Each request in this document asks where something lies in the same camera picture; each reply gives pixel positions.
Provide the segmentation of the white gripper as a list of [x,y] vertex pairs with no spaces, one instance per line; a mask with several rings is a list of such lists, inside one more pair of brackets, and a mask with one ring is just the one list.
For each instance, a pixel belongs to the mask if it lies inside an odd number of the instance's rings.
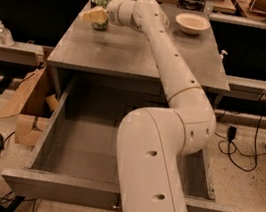
[[[133,0],[111,0],[107,5],[108,18],[113,25],[132,27]],[[91,8],[82,14],[82,19],[91,23],[103,24],[107,21],[107,12],[102,6]]]

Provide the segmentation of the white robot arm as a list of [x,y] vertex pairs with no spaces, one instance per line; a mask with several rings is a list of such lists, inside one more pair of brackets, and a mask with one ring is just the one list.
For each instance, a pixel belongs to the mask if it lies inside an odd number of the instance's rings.
[[166,32],[166,14],[156,0],[111,0],[105,8],[94,7],[80,16],[94,24],[107,20],[140,30],[169,105],[135,109],[120,123],[116,158],[122,212],[188,212],[177,161],[208,144],[216,115]]

